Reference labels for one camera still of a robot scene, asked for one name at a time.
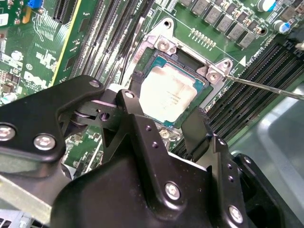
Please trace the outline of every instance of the white label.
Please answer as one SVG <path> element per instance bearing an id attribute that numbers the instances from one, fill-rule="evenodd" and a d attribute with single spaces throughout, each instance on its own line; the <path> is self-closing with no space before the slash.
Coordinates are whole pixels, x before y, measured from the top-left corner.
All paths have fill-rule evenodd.
<path id="1" fill-rule="evenodd" d="M 0 14 L 0 26 L 5 26 L 9 22 L 9 14 L 8 13 L 3 13 Z"/>
<path id="2" fill-rule="evenodd" d="M 22 94 L 22 87 L 21 86 L 17 87 L 16 93 L 17 94 Z"/>

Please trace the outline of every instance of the screw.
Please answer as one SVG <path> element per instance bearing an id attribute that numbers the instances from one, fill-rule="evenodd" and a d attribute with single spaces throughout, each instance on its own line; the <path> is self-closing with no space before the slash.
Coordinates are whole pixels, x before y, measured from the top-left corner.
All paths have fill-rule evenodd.
<path id="1" fill-rule="evenodd" d="M 222 145 L 226 145 L 226 143 L 222 139 L 218 139 L 219 143 Z"/>
<path id="2" fill-rule="evenodd" d="M 89 82 L 91 86 L 95 87 L 95 88 L 98 88 L 100 85 L 98 82 L 96 82 L 95 80 L 92 80 Z"/>
<path id="3" fill-rule="evenodd" d="M 169 43 L 167 41 L 161 40 L 158 43 L 157 47 L 160 51 L 168 51 L 170 46 L 169 46 Z"/>
<path id="4" fill-rule="evenodd" d="M 0 141 L 8 141 L 12 139 L 16 134 L 16 131 L 6 125 L 0 125 Z"/>
<path id="5" fill-rule="evenodd" d="M 181 197 L 180 190 L 173 183 L 166 183 L 165 190 L 169 198 L 172 200 L 178 200 Z"/>
<path id="6" fill-rule="evenodd" d="M 245 161 L 249 164 L 251 164 L 251 160 L 248 157 L 244 157 Z"/>
<path id="7" fill-rule="evenodd" d="M 128 98 L 133 98 L 134 95 L 132 93 L 130 93 L 129 91 L 126 91 L 125 92 L 125 95 L 128 97 Z"/>
<path id="8" fill-rule="evenodd" d="M 216 76 L 216 75 L 211 75 L 211 76 L 210 76 L 210 80 L 211 80 L 211 81 L 214 81 L 215 79 L 217 79 L 217 76 Z"/>
<path id="9" fill-rule="evenodd" d="M 55 147 L 56 141 L 53 137 L 42 134 L 35 138 L 34 145 L 41 151 L 49 151 Z"/>
<path id="10" fill-rule="evenodd" d="M 233 220 L 235 220 L 237 223 L 243 222 L 243 216 L 242 216 L 241 212 L 235 206 L 230 206 L 229 212 L 230 212 L 230 215 L 232 216 Z"/>
<path id="11" fill-rule="evenodd" d="M 161 130 L 160 135 L 163 139 L 168 139 L 170 137 L 170 133 L 167 130 Z"/>

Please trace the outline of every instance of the gray metal panel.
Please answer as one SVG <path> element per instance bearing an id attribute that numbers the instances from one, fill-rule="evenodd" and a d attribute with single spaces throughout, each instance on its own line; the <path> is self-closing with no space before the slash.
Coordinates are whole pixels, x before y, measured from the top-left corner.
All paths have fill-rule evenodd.
<path id="1" fill-rule="evenodd" d="M 285 98 L 230 151 L 250 156 L 304 224 L 304 101 Z"/>

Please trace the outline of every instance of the chip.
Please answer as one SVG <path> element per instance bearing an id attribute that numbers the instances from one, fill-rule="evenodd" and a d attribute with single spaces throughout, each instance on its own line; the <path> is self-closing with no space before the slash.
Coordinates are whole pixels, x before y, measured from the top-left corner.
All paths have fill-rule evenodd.
<path id="1" fill-rule="evenodd" d="M 68 59 L 67 63 L 66 63 L 66 69 L 70 68 L 74 63 L 75 63 L 75 60 L 76 60 L 76 55 L 75 56 L 72 56 L 71 58 Z"/>
<path id="2" fill-rule="evenodd" d="M 6 79 L 9 80 L 9 81 L 11 81 L 13 79 L 13 75 L 10 74 L 10 73 L 7 73 L 6 74 Z"/>
<path id="3" fill-rule="evenodd" d="M 79 28 L 78 32 L 85 31 L 88 28 L 88 26 L 89 26 L 89 22 L 90 22 L 90 18 L 84 18 L 84 19 L 82 19 L 81 25 L 80 25 L 80 28 Z"/>
<path id="4" fill-rule="evenodd" d="M 255 35 L 249 32 L 244 36 L 244 38 L 242 38 L 242 40 L 239 42 L 239 45 L 243 48 L 247 48 L 255 38 Z"/>
<path id="5" fill-rule="evenodd" d="M 179 3 L 185 7 L 188 7 L 191 2 L 192 2 L 192 0 L 179 0 Z"/>
<path id="6" fill-rule="evenodd" d="M 213 25 L 218 17 L 221 14 L 221 10 L 217 7 L 212 7 L 207 16 L 205 17 L 205 21 L 207 21 L 209 24 Z"/>
<path id="7" fill-rule="evenodd" d="M 296 7 L 298 7 L 302 3 L 302 1 L 303 0 L 294 0 L 292 6 L 296 8 Z"/>
<path id="8" fill-rule="evenodd" d="M 237 8 L 236 4 L 231 3 L 230 6 L 228 6 L 226 12 L 229 15 L 232 15 L 233 11 Z"/>
<path id="9" fill-rule="evenodd" d="M 139 102 L 146 115 L 171 127 L 207 83 L 170 57 L 157 56 L 145 72 Z"/>
<path id="10" fill-rule="evenodd" d="M 244 28 L 240 24 L 236 24 L 235 27 L 229 32 L 228 37 L 236 40 L 243 32 Z"/>
<path id="11" fill-rule="evenodd" d="M 208 7 L 208 5 L 210 4 L 210 2 L 208 0 L 198 0 L 193 8 L 191 9 L 191 11 L 196 14 L 196 15 L 201 15 Z"/>
<path id="12" fill-rule="evenodd" d="M 295 16 L 295 9 L 293 7 L 287 7 L 281 15 L 281 19 L 289 21 Z"/>
<path id="13" fill-rule="evenodd" d="M 253 20 L 250 25 L 248 26 L 248 29 L 250 31 L 253 31 L 255 29 L 255 27 L 258 25 L 258 22 L 256 20 Z"/>
<path id="14" fill-rule="evenodd" d="M 215 0 L 214 4 L 216 4 L 217 6 L 220 6 L 223 1 L 224 0 Z"/>
<path id="15" fill-rule="evenodd" d="M 220 21 L 220 23 L 218 24 L 217 29 L 222 31 L 222 32 L 226 32 L 227 29 L 232 24 L 232 21 L 233 20 L 228 15 L 225 15 L 223 17 L 223 19 Z"/>
<path id="16" fill-rule="evenodd" d="M 16 84 L 18 84 L 19 80 L 20 80 L 20 77 L 18 77 L 16 75 L 13 75 L 13 78 L 12 78 L 11 81 L 14 82 L 14 83 L 16 83 Z"/>
<path id="17" fill-rule="evenodd" d="M 14 86 L 13 86 L 13 85 L 4 84 L 4 85 L 2 86 L 3 92 L 4 92 L 4 93 L 7 93 L 7 94 L 10 93 L 10 92 L 12 92 L 13 89 L 14 89 Z"/>
<path id="18" fill-rule="evenodd" d="M 248 14 L 246 14 L 245 12 L 242 12 L 239 17 L 237 18 L 237 21 L 239 23 L 243 23 L 243 21 L 246 19 L 246 17 L 248 17 Z"/>

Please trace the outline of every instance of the capacitor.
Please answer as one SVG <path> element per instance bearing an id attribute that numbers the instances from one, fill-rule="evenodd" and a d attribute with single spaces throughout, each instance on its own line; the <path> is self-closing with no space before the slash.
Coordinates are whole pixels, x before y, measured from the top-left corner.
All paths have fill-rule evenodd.
<path id="1" fill-rule="evenodd" d="M 17 100 L 17 95 L 15 93 L 8 93 L 5 94 L 2 98 L 0 98 L 0 101 L 5 105 L 16 100 Z"/>
<path id="2" fill-rule="evenodd" d="M 270 12 L 276 7 L 276 0 L 259 0 L 256 4 L 260 12 Z"/>
<path id="3" fill-rule="evenodd" d="M 290 25 L 287 22 L 283 22 L 282 20 L 276 20 L 274 22 L 273 28 L 275 31 L 279 33 L 286 33 L 290 29 Z"/>

